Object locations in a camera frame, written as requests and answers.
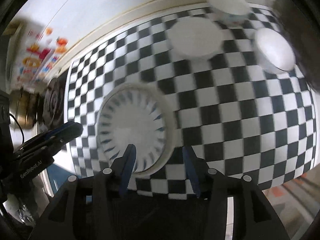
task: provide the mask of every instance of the black and white checkered pattern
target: black and white checkered pattern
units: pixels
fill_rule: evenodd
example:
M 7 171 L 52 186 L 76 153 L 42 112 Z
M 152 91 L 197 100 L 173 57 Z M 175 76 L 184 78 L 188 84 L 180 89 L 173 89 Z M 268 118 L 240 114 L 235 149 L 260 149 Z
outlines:
M 125 30 L 79 60 L 69 70 L 68 120 L 84 126 L 70 151 L 81 176 L 108 166 L 98 154 L 97 112 L 114 87 L 147 82 L 171 104 L 178 123 L 177 148 L 168 163 L 145 179 L 131 179 L 139 194 L 193 195 L 181 146 L 192 145 L 209 167 L 228 176 L 250 175 L 261 189 L 282 184 L 314 166 L 316 113 L 311 90 L 299 71 L 273 75 L 257 66 L 249 38 L 256 28 L 279 31 L 266 9 L 252 8 L 242 27 L 228 28 L 222 51 L 208 61 L 188 61 L 170 49 L 167 30 L 181 17 L 215 20 L 209 8 L 183 10 Z

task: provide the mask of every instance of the black cable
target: black cable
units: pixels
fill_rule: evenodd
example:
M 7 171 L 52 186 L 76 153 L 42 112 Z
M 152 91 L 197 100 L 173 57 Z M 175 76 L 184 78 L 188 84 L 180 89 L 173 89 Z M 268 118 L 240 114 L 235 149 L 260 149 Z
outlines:
M 17 125 L 18 125 L 18 126 L 19 126 L 19 128 L 20 128 L 20 131 L 21 131 L 21 134 L 22 134 L 22 143 L 21 143 L 21 144 L 23 144 L 23 143 L 24 143 L 24 134 L 23 134 L 23 130 L 22 130 L 22 128 L 21 128 L 21 126 L 20 126 L 20 124 L 18 123 L 17 119 L 14 117 L 14 115 L 10 113 L 10 116 L 14 119 L 14 121 L 17 123 Z

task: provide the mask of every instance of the logo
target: logo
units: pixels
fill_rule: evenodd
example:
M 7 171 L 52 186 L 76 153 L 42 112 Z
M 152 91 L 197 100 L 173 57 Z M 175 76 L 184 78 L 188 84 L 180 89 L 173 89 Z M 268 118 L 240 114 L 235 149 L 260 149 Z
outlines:
M 38 163 L 35 163 L 35 165 L 31 166 L 29 169 L 27 169 L 24 173 L 20 174 L 20 177 L 23 179 L 25 176 L 27 176 L 29 173 L 33 172 L 36 168 L 38 168 L 42 164 L 42 161 L 38 161 Z

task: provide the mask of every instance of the blue patterned plate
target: blue patterned plate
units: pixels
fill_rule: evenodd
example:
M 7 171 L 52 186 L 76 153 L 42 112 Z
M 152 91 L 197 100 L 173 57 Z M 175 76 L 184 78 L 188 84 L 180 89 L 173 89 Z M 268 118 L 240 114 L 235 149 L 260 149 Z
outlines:
M 156 97 L 146 87 L 126 84 L 105 98 L 98 116 L 97 142 L 109 165 L 130 143 L 137 149 L 134 173 L 158 161 L 167 143 L 167 126 Z

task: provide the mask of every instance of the screw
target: screw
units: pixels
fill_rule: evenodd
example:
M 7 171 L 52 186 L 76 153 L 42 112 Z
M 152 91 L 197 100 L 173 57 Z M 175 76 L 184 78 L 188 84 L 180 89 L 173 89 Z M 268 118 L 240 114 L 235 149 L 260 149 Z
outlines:
M 105 168 L 102 172 L 103 172 L 103 174 L 110 174 L 112 172 L 112 169 Z
M 211 175 L 214 175 L 214 174 L 217 173 L 217 170 L 214 169 L 214 168 L 210 168 L 210 169 L 208 169 L 208 173 L 211 174 Z
M 244 181 L 247 181 L 247 182 L 251 181 L 251 177 L 249 175 L 244 175 L 242 178 Z
M 77 179 L 76 175 L 71 175 L 71 176 L 69 176 L 68 181 L 74 182 L 76 179 Z

